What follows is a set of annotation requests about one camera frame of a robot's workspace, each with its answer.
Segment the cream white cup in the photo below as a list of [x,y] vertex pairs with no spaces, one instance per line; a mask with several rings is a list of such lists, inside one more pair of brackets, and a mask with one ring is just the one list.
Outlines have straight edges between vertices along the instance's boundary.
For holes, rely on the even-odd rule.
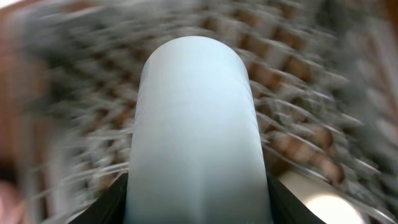
[[318,218],[327,224],[366,224],[363,215],[324,182],[294,171],[279,180]]

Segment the blue cup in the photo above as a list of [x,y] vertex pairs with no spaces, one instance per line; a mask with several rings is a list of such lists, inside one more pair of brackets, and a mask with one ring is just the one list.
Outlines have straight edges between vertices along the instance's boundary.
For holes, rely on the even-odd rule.
[[272,222],[248,73],[227,45],[181,37],[145,63],[124,222]]

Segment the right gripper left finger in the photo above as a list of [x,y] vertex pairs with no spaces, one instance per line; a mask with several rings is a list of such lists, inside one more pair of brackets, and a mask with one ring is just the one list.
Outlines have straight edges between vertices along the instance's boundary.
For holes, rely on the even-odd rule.
[[109,189],[69,224],[123,224],[128,173],[122,174]]

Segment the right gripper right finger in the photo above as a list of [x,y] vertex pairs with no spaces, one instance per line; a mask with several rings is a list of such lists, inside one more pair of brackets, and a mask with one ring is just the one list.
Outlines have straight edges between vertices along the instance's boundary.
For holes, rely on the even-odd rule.
[[267,174],[267,184],[274,224],[325,224],[276,177]]

